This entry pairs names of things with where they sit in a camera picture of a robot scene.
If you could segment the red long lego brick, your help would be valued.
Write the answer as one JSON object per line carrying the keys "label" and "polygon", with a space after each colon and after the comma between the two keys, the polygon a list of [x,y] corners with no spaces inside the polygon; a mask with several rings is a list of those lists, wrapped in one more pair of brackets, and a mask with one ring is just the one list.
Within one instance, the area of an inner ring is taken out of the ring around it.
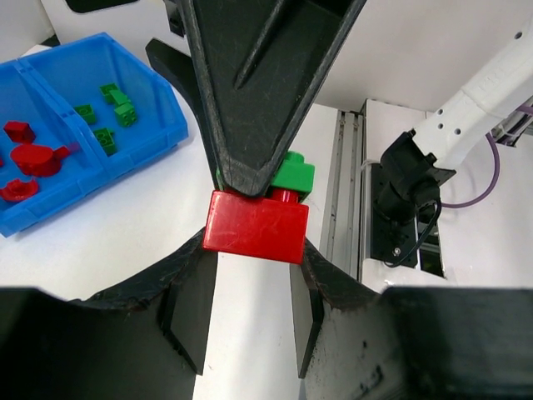
{"label": "red long lego brick", "polygon": [[202,246],[214,252],[299,264],[303,259],[309,207],[295,192],[270,197],[214,191]]}

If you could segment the red arch lego piece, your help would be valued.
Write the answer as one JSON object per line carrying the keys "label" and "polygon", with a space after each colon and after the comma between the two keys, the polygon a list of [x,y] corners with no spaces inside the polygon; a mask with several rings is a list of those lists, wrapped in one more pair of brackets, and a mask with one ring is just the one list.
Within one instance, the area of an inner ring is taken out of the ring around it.
{"label": "red arch lego piece", "polygon": [[8,203],[19,203],[31,198],[38,191],[39,185],[36,179],[31,179],[28,182],[13,179],[1,189],[1,199]]}

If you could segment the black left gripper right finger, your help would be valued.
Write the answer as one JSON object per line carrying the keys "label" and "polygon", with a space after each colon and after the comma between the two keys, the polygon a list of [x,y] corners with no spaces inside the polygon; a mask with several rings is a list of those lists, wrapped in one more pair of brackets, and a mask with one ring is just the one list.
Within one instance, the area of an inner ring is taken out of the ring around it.
{"label": "black left gripper right finger", "polygon": [[290,267],[296,370],[310,399],[529,399],[529,289],[378,293],[307,243]]}

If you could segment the green brick from cluster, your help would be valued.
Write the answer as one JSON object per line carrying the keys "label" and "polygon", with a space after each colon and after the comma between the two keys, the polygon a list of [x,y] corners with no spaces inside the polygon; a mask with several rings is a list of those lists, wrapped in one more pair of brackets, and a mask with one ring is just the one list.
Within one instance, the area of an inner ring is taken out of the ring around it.
{"label": "green brick from cluster", "polygon": [[315,171],[315,166],[305,162],[301,153],[288,151],[273,176],[271,186],[295,191],[303,201],[312,192]]}

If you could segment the red rounded lego piece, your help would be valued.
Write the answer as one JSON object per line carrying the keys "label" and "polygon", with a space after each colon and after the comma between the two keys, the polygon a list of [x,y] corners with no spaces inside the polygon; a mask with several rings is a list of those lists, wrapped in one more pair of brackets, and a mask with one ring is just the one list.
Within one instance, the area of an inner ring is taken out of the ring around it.
{"label": "red rounded lego piece", "polygon": [[24,143],[10,152],[10,158],[27,176],[48,178],[57,174],[62,167],[62,160],[71,155],[67,147],[51,147]]}

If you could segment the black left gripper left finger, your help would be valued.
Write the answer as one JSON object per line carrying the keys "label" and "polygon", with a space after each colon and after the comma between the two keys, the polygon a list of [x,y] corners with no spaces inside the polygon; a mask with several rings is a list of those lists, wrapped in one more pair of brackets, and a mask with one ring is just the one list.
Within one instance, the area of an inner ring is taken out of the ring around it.
{"label": "black left gripper left finger", "polygon": [[202,240],[85,300],[4,288],[2,398],[192,398],[217,277]]}

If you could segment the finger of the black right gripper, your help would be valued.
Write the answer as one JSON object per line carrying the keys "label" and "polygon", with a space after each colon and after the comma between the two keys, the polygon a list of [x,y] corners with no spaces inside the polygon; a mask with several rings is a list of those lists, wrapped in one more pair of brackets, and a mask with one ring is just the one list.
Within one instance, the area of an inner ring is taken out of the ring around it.
{"label": "finger of the black right gripper", "polygon": [[225,188],[263,195],[362,1],[180,1]]}
{"label": "finger of the black right gripper", "polygon": [[184,97],[191,108],[200,129],[212,181],[216,183],[217,163],[192,59],[157,38],[148,42],[145,51],[150,66]]}

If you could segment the green square lego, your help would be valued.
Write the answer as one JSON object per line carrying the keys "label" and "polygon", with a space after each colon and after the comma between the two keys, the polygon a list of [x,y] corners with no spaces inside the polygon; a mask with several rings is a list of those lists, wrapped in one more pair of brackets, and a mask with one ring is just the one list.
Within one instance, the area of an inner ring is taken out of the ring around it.
{"label": "green square lego", "polygon": [[93,125],[97,122],[97,115],[91,104],[75,106],[74,110],[88,125]]}

